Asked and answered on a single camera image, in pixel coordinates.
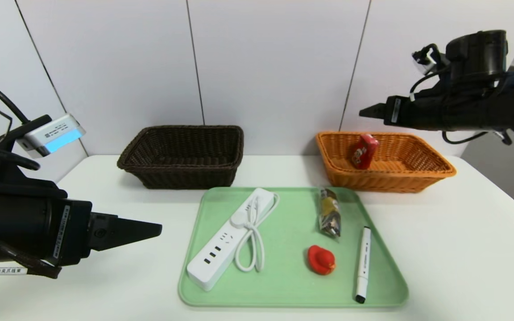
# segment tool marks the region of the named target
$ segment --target power strip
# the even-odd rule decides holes
[[[187,265],[190,278],[205,291],[210,291],[218,282],[223,272],[233,261],[235,250],[241,239],[249,231],[245,227],[237,228],[233,226],[231,218],[234,215],[247,215],[251,200],[255,197],[258,200],[257,219],[267,213],[275,203],[274,193],[265,191],[265,189],[255,189]]]

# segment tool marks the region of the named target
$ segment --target basket rim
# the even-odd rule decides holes
[[[140,140],[145,136],[145,134],[149,130],[155,130],[159,128],[194,128],[196,130],[216,130],[216,129],[234,129],[237,131],[239,135],[239,140],[237,141],[237,146],[235,146],[236,153],[235,158],[232,162],[218,164],[218,165],[157,165],[157,164],[148,164],[148,165],[129,165],[127,162],[128,158],[134,152],[134,149],[140,142]],[[243,159],[243,129],[236,125],[162,125],[162,126],[151,126],[146,127],[140,130],[138,134],[134,137],[134,139],[126,146],[120,157],[118,158],[118,162],[116,165],[119,169],[125,171],[136,171],[136,170],[232,170],[239,167],[241,164],[241,159]]]
[[[393,170],[359,170],[359,169],[344,169],[339,166],[336,166],[332,159],[328,156],[328,152],[326,151],[326,147],[323,144],[322,136],[336,136],[336,135],[362,135],[362,134],[371,134],[371,135],[384,135],[384,136],[410,136],[419,142],[421,142],[426,148],[428,148],[436,157],[440,158],[441,161],[449,168],[448,170],[443,171],[413,171],[413,170],[402,170],[402,171],[393,171]],[[316,143],[321,151],[322,157],[324,159],[324,164],[327,170],[340,172],[340,173],[362,173],[362,174],[371,174],[371,175],[381,175],[386,177],[405,177],[407,175],[411,177],[429,177],[429,178],[446,178],[455,176],[457,170],[451,163],[444,158],[438,151],[436,151],[430,144],[428,144],[425,140],[416,136],[414,134],[410,134],[407,132],[319,132],[316,134]]]

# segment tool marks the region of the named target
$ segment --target orange wicker basket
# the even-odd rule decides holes
[[[455,168],[422,138],[395,132],[371,133],[380,144],[370,168],[357,170],[352,147],[364,132],[320,132],[316,143],[333,186],[361,191],[418,193]]]

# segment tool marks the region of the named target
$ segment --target food package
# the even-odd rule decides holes
[[[352,164],[359,170],[370,167],[378,147],[378,141],[370,134],[361,135],[361,139],[352,147]]]
[[[340,207],[336,194],[330,189],[320,188],[319,227],[321,231],[340,237]]]

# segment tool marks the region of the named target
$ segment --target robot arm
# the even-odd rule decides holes
[[[18,166],[37,170],[39,163],[13,154],[16,141],[30,155],[46,156],[82,136],[84,130],[71,115],[28,120],[2,92],[0,100],[22,123],[0,137],[0,262],[14,260],[24,267],[0,269],[0,275],[55,279],[61,266],[79,264],[91,250],[160,235],[160,224],[94,213],[91,202],[67,199],[67,192],[52,181],[26,177]]]
[[[502,30],[454,39],[445,55],[436,45],[427,45],[412,54],[426,76],[412,86],[410,96],[388,97],[386,103],[361,110],[360,116],[383,119],[390,126],[441,130],[451,144],[473,140],[488,131],[511,144],[506,130],[514,131],[514,67],[506,71],[506,53]],[[433,88],[414,93],[417,85],[434,76],[439,81]],[[453,142],[446,132],[456,130],[484,132]]]

